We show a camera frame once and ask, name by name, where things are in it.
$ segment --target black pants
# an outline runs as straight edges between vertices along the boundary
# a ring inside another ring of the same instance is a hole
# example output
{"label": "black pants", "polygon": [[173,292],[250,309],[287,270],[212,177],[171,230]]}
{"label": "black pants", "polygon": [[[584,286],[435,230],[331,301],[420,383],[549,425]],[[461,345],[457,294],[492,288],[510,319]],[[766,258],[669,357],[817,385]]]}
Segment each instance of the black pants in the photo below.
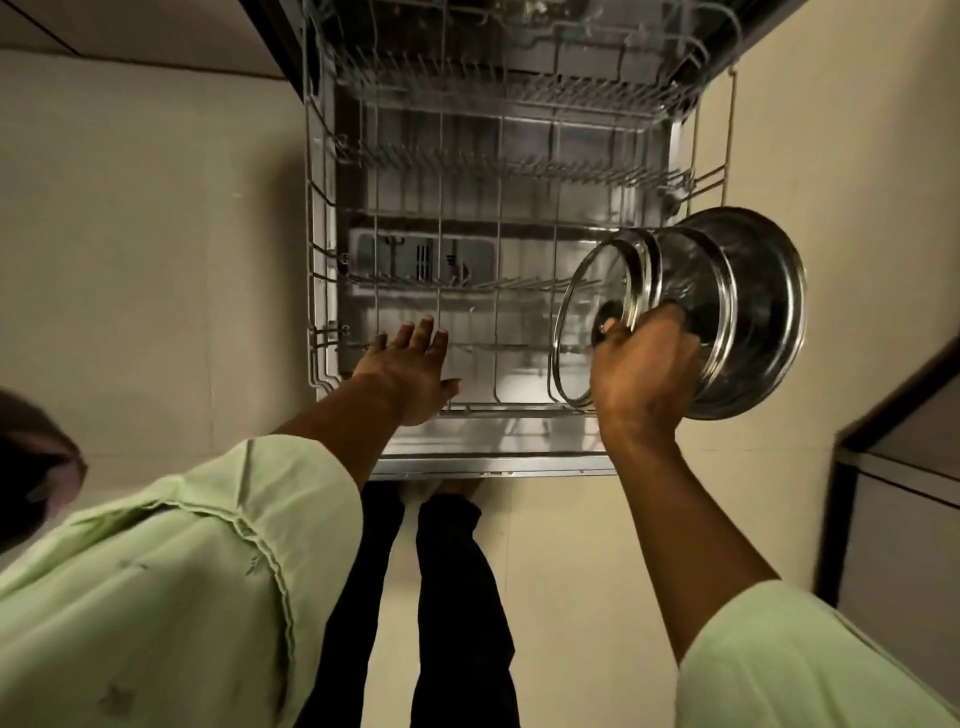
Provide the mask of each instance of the black pants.
{"label": "black pants", "polygon": [[[403,520],[394,483],[368,484],[362,502],[360,549],[326,625],[317,682],[298,726],[360,725],[383,579]],[[452,494],[420,507],[420,678],[412,728],[519,726],[509,670],[514,641],[493,572],[473,541],[479,520],[479,508]]]}

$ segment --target dishwasher rack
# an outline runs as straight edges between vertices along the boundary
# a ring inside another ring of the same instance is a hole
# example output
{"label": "dishwasher rack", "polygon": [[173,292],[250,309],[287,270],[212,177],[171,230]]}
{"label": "dishwasher rack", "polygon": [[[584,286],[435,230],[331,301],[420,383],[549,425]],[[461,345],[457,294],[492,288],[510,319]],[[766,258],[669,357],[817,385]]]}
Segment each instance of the dishwasher rack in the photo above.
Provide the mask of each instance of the dishwasher rack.
{"label": "dishwasher rack", "polygon": [[677,164],[708,81],[671,81],[708,66],[698,13],[738,28],[690,0],[305,0],[311,384],[432,313],[463,380],[443,416],[591,414],[549,375],[577,264],[726,184],[729,135],[728,163]]}

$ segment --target person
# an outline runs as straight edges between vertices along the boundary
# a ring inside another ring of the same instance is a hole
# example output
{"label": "person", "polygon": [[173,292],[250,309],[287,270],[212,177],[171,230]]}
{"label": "person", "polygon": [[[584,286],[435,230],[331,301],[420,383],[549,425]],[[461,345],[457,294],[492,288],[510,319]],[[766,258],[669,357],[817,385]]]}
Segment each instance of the person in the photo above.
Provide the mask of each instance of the person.
{"label": "person", "polygon": [[[400,507],[364,484],[399,426],[458,391],[432,327],[377,336],[352,378],[277,433],[74,515],[0,574],[3,723],[357,725]],[[683,312],[604,329],[591,388],[680,665],[678,724],[956,725],[949,704],[782,583],[684,463],[674,432],[699,354]],[[521,714],[467,489],[420,509],[415,726]]]}

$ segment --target dishwasher door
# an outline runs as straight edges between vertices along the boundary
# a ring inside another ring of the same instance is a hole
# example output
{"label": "dishwasher door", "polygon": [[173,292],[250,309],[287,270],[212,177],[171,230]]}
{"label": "dishwasher door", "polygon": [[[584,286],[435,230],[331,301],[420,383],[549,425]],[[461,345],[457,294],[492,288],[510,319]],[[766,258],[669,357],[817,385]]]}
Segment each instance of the dishwasher door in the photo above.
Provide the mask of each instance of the dishwasher door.
{"label": "dishwasher door", "polygon": [[554,323],[599,240],[724,184],[724,167],[698,177],[677,151],[719,70],[696,33],[724,53],[732,36],[735,54],[748,42],[735,13],[688,0],[301,10],[318,396],[378,331],[432,313],[463,391],[398,432],[374,477],[612,473],[592,411],[552,385]]}

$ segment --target floor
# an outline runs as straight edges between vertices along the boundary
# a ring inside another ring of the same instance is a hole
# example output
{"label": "floor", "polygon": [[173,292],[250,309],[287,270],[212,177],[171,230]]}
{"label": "floor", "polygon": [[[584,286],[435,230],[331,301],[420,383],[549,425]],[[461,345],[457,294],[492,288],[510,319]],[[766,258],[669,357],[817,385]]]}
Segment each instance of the floor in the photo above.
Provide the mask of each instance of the floor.
{"label": "floor", "polygon": [[[680,440],[800,586],[835,433],[960,326],[958,36],[952,0],[809,0],[739,64],[729,202],[796,242],[807,338],[768,401],[684,423]],[[728,83],[705,101],[701,169],[722,158]],[[81,443],[83,503],[310,400],[301,137],[283,84],[0,53],[0,382]],[[502,480],[480,498],[524,724],[669,725],[676,669],[617,481]],[[407,723],[417,678],[414,515],[388,574],[370,726]]]}

